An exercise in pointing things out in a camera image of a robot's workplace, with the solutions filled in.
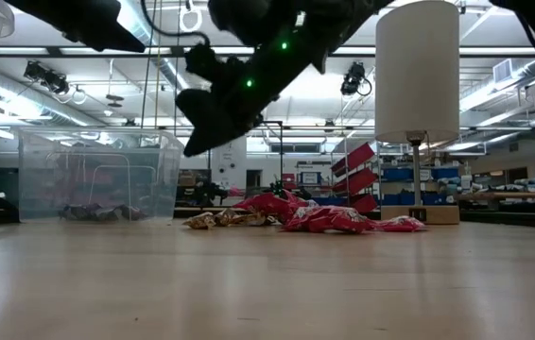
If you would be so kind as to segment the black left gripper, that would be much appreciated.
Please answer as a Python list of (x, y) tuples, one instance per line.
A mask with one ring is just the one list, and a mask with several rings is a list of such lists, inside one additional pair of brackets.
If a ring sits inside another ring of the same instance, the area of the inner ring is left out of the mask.
[(71, 42), (96, 51), (143, 52), (145, 45), (117, 21), (117, 0), (5, 0), (10, 6), (38, 17)]

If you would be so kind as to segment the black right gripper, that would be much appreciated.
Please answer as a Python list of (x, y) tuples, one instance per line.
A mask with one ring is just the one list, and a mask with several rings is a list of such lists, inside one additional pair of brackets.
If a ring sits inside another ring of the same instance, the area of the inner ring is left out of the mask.
[(244, 136), (264, 122), (260, 113), (314, 57), (312, 36), (278, 36), (245, 61), (220, 59), (206, 43), (184, 55), (186, 71), (211, 83), (181, 91), (175, 103), (194, 129), (183, 155), (197, 156)]

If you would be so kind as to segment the brown Snickers mini bar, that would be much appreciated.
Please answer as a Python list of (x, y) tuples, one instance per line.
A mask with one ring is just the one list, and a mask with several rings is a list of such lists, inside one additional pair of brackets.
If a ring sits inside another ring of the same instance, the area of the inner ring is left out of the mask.
[(83, 221), (89, 218), (89, 211), (82, 205), (66, 205), (58, 211), (60, 219)]
[(85, 208), (87, 218), (95, 222), (117, 221), (119, 216), (115, 207), (102, 207), (100, 205), (90, 205)]
[(139, 221), (147, 218), (147, 215), (141, 210), (127, 205), (120, 205), (114, 209), (124, 220)]

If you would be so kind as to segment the white column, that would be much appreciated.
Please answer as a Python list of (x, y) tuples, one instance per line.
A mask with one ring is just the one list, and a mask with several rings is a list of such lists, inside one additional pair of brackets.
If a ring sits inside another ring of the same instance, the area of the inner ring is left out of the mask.
[(211, 150), (212, 181), (225, 187), (246, 188), (247, 138), (240, 137)]

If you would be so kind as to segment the black overhead light bar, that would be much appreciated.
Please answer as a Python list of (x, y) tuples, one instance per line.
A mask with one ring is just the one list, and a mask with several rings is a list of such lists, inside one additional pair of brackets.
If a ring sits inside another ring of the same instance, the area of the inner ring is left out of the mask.
[[(106, 49), (98, 52), (90, 47), (82, 46), (0, 46), (0, 58), (142, 58), (158, 57), (181, 58), (188, 52), (191, 46), (167, 46), (167, 47), (147, 47), (142, 53)], [(213, 47), (219, 56), (249, 57), (254, 51), (250, 47), (243, 46), (217, 46)], [(336, 58), (373, 58), (376, 54), (376, 47), (372, 45), (350, 45), (339, 47), (330, 56)], [(535, 58), (535, 49), (525, 46), (461, 46), (459, 54), (462, 58)]]

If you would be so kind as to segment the blue storage bin shelf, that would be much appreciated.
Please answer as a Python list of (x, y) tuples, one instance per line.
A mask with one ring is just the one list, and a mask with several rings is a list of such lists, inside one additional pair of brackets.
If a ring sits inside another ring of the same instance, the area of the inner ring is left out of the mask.
[[(421, 204), (456, 205), (460, 175), (455, 167), (421, 168), (419, 173)], [(410, 167), (386, 168), (381, 172), (382, 204), (415, 204), (414, 171)]]

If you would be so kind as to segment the white shade wooden base lamp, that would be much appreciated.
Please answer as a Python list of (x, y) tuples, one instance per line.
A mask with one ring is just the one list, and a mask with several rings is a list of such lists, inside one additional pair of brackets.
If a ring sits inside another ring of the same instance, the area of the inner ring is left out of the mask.
[(459, 135), (459, 12), (445, 0), (394, 8), (376, 26), (375, 139), (412, 147), (414, 203), (384, 206), (381, 218), (431, 226), (459, 223), (456, 206), (425, 206), (420, 146)]

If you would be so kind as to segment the wooden workbench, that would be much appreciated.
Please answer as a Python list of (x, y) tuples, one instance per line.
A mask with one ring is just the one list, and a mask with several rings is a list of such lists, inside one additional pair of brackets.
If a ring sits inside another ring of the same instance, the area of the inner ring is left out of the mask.
[(466, 207), (481, 205), (499, 212), (502, 204), (535, 204), (535, 178), (495, 186), (473, 183), (468, 191), (456, 194), (455, 201)]

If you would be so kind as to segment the silver ceiling duct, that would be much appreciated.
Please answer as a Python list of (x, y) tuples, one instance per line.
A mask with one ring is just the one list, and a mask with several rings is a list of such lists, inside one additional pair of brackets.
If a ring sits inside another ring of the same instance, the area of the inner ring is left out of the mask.
[[(117, 1), (121, 4), (117, 18), (118, 23), (145, 46), (153, 46), (158, 41), (159, 36), (148, 25), (139, 2), (137, 0)], [(150, 61), (177, 92), (189, 87), (188, 82), (177, 72), (174, 62), (163, 57), (151, 58)]]

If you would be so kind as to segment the black metal stand frame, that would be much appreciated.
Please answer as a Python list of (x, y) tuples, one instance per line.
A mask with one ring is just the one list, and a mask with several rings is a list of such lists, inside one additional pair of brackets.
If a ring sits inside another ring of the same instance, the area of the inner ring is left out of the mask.
[[(267, 120), (242, 137), (247, 138), (247, 179), (246, 188), (239, 190), (248, 192), (281, 180), (285, 154), (283, 121)], [(208, 152), (210, 170), (211, 150)]]

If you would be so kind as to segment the white wall vent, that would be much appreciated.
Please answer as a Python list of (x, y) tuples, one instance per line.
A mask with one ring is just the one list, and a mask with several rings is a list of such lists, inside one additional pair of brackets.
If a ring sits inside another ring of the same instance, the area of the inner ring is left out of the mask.
[(513, 79), (512, 59), (504, 59), (492, 67), (492, 77), (494, 83), (502, 83)]

